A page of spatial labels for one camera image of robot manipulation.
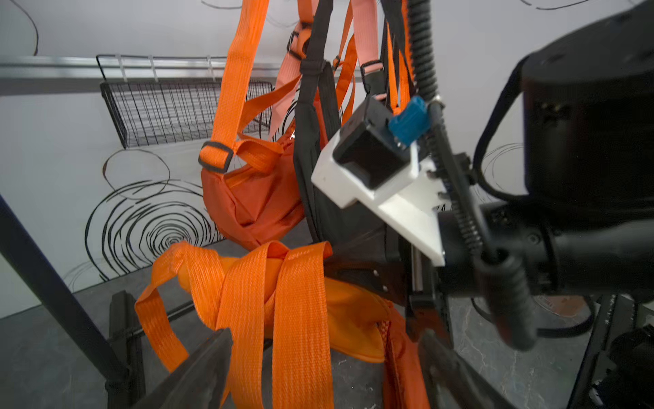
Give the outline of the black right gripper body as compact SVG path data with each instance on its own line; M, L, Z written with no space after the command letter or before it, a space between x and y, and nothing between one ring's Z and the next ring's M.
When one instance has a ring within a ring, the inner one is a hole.
M437 292L436 267L390 227L336 245L325 273L403 307L412 340L431 329L446 347L453 346L449 303Z

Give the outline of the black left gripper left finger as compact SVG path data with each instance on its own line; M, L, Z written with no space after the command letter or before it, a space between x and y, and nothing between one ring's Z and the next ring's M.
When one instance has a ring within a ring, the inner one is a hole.
M217 331L135 407L219 408L226 390L232 347L231 331Z

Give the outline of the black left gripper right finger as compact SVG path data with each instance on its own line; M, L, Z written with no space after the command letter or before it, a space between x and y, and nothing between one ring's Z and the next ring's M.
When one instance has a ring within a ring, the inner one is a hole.
M427 329L420 337L418 356L431 408L446 408L442 390L448 390L459 408L514 408L434 330Z

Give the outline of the black crescent shoulder bag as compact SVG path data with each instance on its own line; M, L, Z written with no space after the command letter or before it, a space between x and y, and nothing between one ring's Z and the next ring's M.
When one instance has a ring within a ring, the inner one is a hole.
M332 244L334 271L403 269L407 243L363 201L364 183L388 170L390 156L374 129L388 91L385 66L377 58L376 3L352 3L366 99L351 119L338 114L333 69L324 59L332 10L331 1L318 4L301 63L294 165L305 215L313 238Z

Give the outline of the red-orange strap sling bag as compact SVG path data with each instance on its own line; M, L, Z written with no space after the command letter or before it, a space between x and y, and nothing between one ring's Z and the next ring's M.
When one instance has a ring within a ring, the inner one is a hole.
M386 302L388 318L379 325L384 347L385 408L430 408L418 357L418 345L405 331L405 318Z

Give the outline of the orange crescent shoulder bag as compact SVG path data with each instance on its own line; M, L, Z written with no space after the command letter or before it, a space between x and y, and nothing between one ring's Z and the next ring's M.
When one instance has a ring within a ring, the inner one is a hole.
M415 94L414 73L411 67L410 33L407 1L383 1L385 26L383 43L379 44L378 61L388 78L388 98L393 113L406 108Z

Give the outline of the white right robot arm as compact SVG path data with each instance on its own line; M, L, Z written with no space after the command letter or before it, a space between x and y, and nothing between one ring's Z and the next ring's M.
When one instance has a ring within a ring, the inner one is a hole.
M397 116L369 99L325 147L313 184L362 204L399 238L362 237L371 262L330 274L403 305L418 342L412 383L431 408L507 408L454 350L446 299L483 299L502 341L589 334L570 408L650 408L653 327L653 4L575 30L523 57L473 156L451 148L431 5L407 7L417 96Z

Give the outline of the dark grey clothes rack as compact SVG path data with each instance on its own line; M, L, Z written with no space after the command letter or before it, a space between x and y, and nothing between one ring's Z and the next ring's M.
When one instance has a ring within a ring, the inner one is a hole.
M171 397L183 391L184 376L180 374L169 376L146 393L140 340L145 332L135 326L135 298L126 291L112 296L110 337L104 337L4 199L1 254L105 378L109 408L180 407L183 400Z

